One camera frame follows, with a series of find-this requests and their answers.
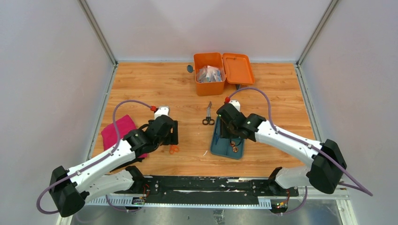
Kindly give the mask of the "teal plastic tray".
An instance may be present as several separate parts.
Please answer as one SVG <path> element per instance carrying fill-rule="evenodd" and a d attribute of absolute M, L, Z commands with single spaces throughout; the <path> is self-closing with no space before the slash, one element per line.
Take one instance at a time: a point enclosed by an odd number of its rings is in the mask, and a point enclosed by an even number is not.
<path fill-rule="evenodd" d="M 233 147 L 230 142 L 235 142 L 238 152 L 233 152 Z M 231 141 L 228 138 L 221 138 L 221 123 L 217 117 L 215 120 L 214 132 L 210 144 L 210 152 L 213 155 L 239 160 L 244 154 L 245 140 L 241 138 L 234 138 Z"/>

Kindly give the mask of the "clear bag blue items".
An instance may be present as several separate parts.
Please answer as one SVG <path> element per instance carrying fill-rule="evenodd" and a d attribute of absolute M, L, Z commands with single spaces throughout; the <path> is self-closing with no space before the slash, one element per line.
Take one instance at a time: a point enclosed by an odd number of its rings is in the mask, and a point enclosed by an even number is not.
<path fill-rule="evenodd" d="M 205 74 L 205 81 L 206 82 L 221 82 L 222 75 L 221 71 L 217 67 L 207 66 L 206 67 L 206 74 Z"/>

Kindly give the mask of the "orange medicine box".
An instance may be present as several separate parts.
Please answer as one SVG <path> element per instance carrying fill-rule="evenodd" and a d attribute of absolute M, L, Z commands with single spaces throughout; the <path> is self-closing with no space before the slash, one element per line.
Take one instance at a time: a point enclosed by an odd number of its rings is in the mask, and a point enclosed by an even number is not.
<path fill-rule="evenodd" d="M 249 57 L 238 53 L 197 53 L 193 56 L 194 65 L 188 65 L 187 71 L 195 75 L 196 93 L 198 96 L 220 95 L 226 83 L 241 86 L 250 86 L 255 83 L 255 78 Z M 196 73 L 204 66 L 219 68 L 222 75 L 221 82 L 196 81 Z"/>

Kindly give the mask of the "small clear bag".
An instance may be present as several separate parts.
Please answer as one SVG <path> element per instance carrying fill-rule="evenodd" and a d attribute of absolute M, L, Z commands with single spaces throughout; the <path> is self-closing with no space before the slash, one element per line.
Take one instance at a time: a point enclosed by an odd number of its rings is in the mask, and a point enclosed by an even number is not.
<path fill-rule="evenodd" d="M 196 81 L 198 83 L 206 83 L 206 82 L 208 82 L 207 68 L 208 68 L 208 66 L 204 66 L 196 73 Z"/>

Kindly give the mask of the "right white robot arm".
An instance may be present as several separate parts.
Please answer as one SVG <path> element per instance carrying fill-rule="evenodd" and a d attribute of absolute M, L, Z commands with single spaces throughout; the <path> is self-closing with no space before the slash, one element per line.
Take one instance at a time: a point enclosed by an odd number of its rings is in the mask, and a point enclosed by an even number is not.
<path fill-rule="evenodd" d="M 312 186 L 325 194 L 335 192 L 347 164 L 338 144 L 306 139 L 271 124 L 270 120 L 251 113 L 244 116 L 232 103 L 217 110 L 226 134 L 264 143 L 294 156 L 305 164 L 295 168 L 276 168 L 270 175 L 269 192 L 281 195 L 294 186 Z"/>

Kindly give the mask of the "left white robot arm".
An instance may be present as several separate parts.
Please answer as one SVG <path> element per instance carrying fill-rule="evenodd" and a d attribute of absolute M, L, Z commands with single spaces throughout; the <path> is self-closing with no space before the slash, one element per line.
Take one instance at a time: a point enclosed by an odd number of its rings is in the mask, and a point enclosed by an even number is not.
<path fill-rule="evenodd" d="M 53 170 L 49 194 L 59 214 L 69 217 L 93 199 L 113 192 L 140 193 L 143 175 L 131 163 L 162 145 L 178 144 L 178 122 L 161 115 L 138 129 L 131 130 L 110 149 L 69 169 Z"/>

